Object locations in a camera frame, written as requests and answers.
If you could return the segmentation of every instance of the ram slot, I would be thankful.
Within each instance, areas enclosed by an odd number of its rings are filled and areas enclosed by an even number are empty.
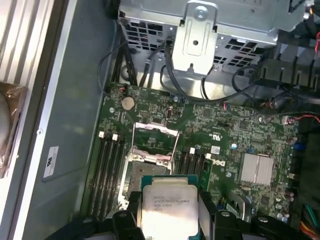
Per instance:
[[[175,169],[175,174],[181,174],[181,169],[182,169],[182,165],[184,163],[184,159],[185,159],[186,154],[187,153],[185,151],[183,151],[181,153],[179,162],[177,164],[177,168]]]
[[[190,154],[189,166],[188,166],[188,169],[187,169],[187,174],[188,175],[195,174],[196,159],[197,159],[197,155]]]
[[[103,218],[101,218],[101,209],[103,208],[102,205],[104,201],[103,197],[107,189],[107,180],[110,175],[110,170],[112,170],[112,164],[115,159],[115,155],[117,154],[117,146],[118,144],[116,141],[111,142],[109,152],[105,158],[104,168],[102,170],[102,181],[97,194],[96,214],[94,215],[97,218],[100,217],[100,220],[103,220]]]
[[[106,156],[108,155],[111,147],[111,139],[107,139],[104,142],[102,151],[100,152],[98,164],[95,171],[95,178],[94,178],[94,184],[93,184],[93,194],[91,195],[91,201],[90,201],[90,214],[96,216],[97,212],[97,200],[98,200],[98,192],[99,188],[103,179],[103,169],[105,168],[106,164]]]
[[[198,179],[200,178],[201,172],[204,168],[205,163],[205,156],[203,154],[197,154],[195,159],[195,168],[194,168],[194,174],[198,176]]]
[[[120,174],[120,166],[124,160],[124,149],[125,142],[124,140],[120,140],[117,145],[116,156],[113,161],[113,166],[109,175],[108,184],[106,185],[107,189],[104,192],[105,196],[103,196],[103,208],[101,209],[103,219],[113,208],[114,196],[118,184],[117,180]]]
[[[192,158],[192,154],[186,154],[184,159],[183,159],[183,163],[182,163],[182,168],[181,168],[181,173],[182,175],[187,175],[188,174],[188,168],[189,168],[189,164]]]

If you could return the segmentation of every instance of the motherboard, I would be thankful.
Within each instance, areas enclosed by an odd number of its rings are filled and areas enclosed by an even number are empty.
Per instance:
[[[234,198],[240,198],[250,205],[250,215],[288,220],[296,123],[253,114],[249,107],[194,105],[149,88],[113,83],[107,91],[83,215],[105,218],[125,209],[143,175],[196,174],[199,188],[211,193],[218,208],[238,214]]]

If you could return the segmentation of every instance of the screw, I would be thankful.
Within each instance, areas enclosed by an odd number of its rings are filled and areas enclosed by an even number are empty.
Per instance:
[[[263,217],[263,216],[258,217],[258,220],[259,220],[260,222],[262,222],[262,223],[267,223],[267,222],[268,222],[268,219],[266,219],[266,218]]]
[[[231,149],[237,149],[237,147],[238,147],[238,146],[237,146],[236,143],[232,143],[232,144],[231,144]]]
[[[221,212],[221,215],[224,217],[230,217],[230,213],[228,213],[227,211]]]
[[[204,16],[204,11],[202,11],[202,10],[199,10],[198,11],[198,18],[200,18],[200,19],[203,19],[205,16]]]
[[[42,130],[42,129],[38,129],[37,131],[36,131],[36,134],[37,135],[41,135],[41,134],[43,134],[44,133],[44,131]]]

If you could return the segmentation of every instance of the metal bracket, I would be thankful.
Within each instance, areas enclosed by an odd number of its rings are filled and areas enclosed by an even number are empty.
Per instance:
[[[213,65],[218,34],[217,6],[193,0],[186,6],[184,24],[177,28],[172,60],[175,70],[207,75]]]
[[[134,148],[136,129],[145,129],[145,130],[157,129],[163,134],[167,134],[167,135],[175,137],[173,151],[172,151],[172,155],[171,155],[171,158],[170,158],[171,162],[174,161],[174,159],[175,159],[174,158],[174,154],[175,154],[175,151],[176,151],[176,147],[177,147],[177,143],[178,143],[178,139],[179,139],[179,135],[180,135],[179,131],[169,129],[169,128],[165,127],[162,124],[157,124],[157,123],[144,124],[144,123],[141,123],[141,122],[136,122],[136,123],[133,124],[133,130],[132,130],[132,142],[131,142],[131,150],[130,150],[132,153],[134,153],[135,149],[136,149],[136,148]]]

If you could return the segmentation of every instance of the silver heatsink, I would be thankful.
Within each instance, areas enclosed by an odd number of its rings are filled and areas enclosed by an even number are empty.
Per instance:
[[[274,159],[267,156],[243,153],[239,180],[253,184],[270,186]]]

